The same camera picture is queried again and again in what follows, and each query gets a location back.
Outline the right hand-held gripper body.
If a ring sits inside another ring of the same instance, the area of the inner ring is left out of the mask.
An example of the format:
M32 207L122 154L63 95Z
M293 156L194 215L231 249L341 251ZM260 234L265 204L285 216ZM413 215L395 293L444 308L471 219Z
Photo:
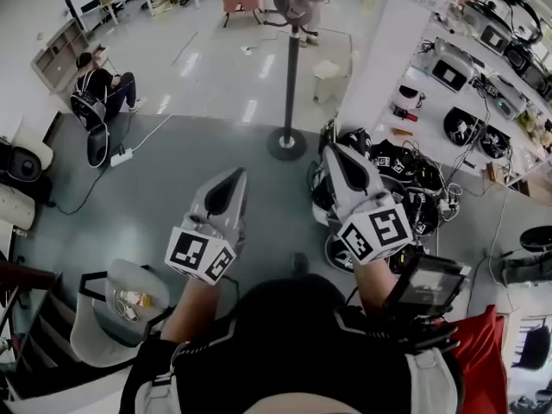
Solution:
M366 265L413 241L404 206L385 188L371 161L334 143L323 149L323 166L333 198L328 222L352 260Z

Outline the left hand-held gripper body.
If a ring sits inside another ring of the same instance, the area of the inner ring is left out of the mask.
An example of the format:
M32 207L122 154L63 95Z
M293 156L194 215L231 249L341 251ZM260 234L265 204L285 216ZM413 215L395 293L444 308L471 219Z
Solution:
M201 185L182 223L172 229L165 263L214 285L237 260L245 242L248 175L230 168Z

